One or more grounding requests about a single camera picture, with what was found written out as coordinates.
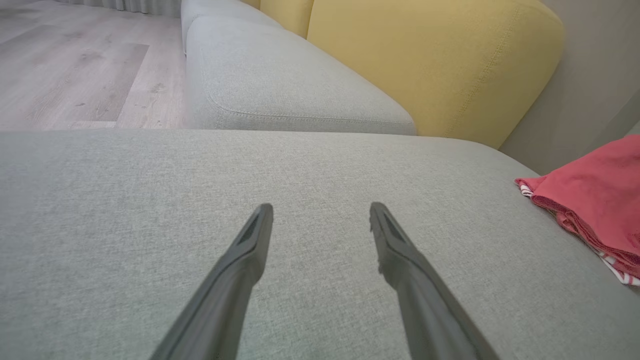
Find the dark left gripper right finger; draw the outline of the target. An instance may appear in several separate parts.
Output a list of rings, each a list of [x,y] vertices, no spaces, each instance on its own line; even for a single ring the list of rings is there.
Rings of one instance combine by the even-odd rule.
[[[370,205],[378,271],[395,290],[414,360],[496,360],[498,353],[384,203]]]

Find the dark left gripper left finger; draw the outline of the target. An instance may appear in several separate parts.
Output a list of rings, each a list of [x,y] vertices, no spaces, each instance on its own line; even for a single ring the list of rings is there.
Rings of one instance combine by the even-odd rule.
[[[274,208],[261,203],[151,354],[153,360],[234,360],[252,289],[265,272]]]

